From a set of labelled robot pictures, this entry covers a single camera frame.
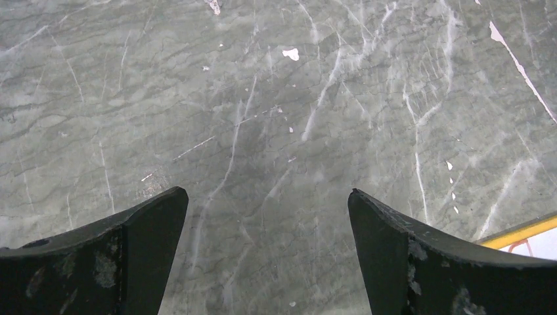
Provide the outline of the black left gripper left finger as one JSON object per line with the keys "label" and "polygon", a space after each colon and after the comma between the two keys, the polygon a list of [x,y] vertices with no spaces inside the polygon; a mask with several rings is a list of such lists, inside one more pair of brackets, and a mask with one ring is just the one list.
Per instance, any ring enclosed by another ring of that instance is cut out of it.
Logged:
{"label": "black left gripper left finger", "polygon": [[1,249],[2,314],[157,314],[189,197],[170,188],[69,232]]}

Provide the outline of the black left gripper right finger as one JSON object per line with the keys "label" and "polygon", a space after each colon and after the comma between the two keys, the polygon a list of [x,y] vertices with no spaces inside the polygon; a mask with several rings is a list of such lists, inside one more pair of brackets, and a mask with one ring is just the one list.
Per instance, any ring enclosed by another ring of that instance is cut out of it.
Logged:
{"label": "black left gripper right finger", "polygon": [[555,314],[556,262],[470,243],[353,189],[347,201],[373,314]]}

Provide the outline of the yellow framed whiteboard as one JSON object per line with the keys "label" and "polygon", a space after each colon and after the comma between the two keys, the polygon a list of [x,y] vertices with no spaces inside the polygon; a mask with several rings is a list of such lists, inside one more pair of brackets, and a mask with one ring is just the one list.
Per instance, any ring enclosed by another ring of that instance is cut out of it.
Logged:
{"label": "yellow framed whiteboard", "polygon": [[556,212],[513,226],[476,243],[516,255],[556,260]]}

